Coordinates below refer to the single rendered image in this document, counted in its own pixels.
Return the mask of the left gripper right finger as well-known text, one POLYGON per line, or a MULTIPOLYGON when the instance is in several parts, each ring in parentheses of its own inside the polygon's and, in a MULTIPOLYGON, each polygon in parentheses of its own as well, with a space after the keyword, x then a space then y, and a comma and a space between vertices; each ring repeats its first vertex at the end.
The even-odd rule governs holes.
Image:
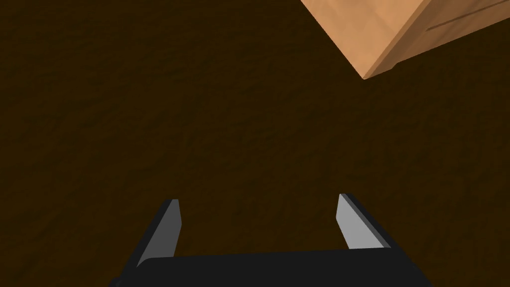
POLYGON ((349 249, 400 249, 352 193, 339 195, 335 218, 349 249))

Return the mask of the light wooden cupboard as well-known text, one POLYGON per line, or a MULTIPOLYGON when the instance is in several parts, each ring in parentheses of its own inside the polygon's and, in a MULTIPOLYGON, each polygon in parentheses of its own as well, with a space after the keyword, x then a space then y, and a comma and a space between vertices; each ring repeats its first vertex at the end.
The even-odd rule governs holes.
POLYGON ((510 18, 510 0, 301 2, 363 79, 510 18))

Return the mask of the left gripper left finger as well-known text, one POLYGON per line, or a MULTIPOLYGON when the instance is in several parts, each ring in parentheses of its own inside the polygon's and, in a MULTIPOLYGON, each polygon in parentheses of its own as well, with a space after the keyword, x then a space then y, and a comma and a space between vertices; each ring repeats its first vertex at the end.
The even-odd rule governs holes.
POLYGON ((173 257, 181 226, 179 201, 165 200, 130 255, 127 268, 136 268, 151 258, 173 257))

